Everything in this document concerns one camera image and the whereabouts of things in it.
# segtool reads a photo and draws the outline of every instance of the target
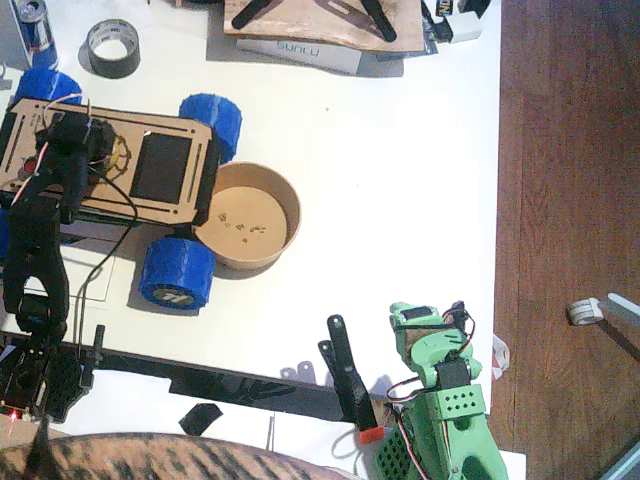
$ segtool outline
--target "cardboard bowl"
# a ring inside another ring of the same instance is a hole
[[[209,220],[196,228],[219,262],[254,270],[275,262],[300,228],[300,200],[279,173],[230,162],[218,168]]]

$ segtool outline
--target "blue tire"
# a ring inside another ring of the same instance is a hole
[[[17,103],[23,97],[51,101],[71,93],[82,93],[75,80],[56,70],[37,67],[22,74],[13,102]],[[70,98],[64,103],[79,105],[81,100],[81,97]]]
[[[236,154],[242,113],[232,101],[210,93],[198,93],[185,98],[180,105],[181,118],[191,118],[216,131],[222,148],[221,164]]]
[[[138,287],[163,307],[197,310],[209,301],[215,254],[200,242],[165,237],[147,250]]]

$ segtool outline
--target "wooden floor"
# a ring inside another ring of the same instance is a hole
[[[594,478],[640,434],[640,331],[569,326],[568,303],[640,302],[637,0],[502,3],[494,388],[530,479]]]

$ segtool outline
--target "energy drink can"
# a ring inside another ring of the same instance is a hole
[[[31,55],[31,66],[56,68],[58,52],[44,0],[16,0],[16,6],[24,43]]]

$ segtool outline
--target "green robotic arm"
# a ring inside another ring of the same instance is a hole
[[[391,306],[396,348],[418,374],[412,380],[419,379],[423,388],[404,398],[389,396],[403,408],[376,456],[381,478],[508,478],[487,426],[482,388],[471,385],[482,365],[472,357],[471,335],[464,330],[467,319],[462,302],[442,316],[433,307]]]

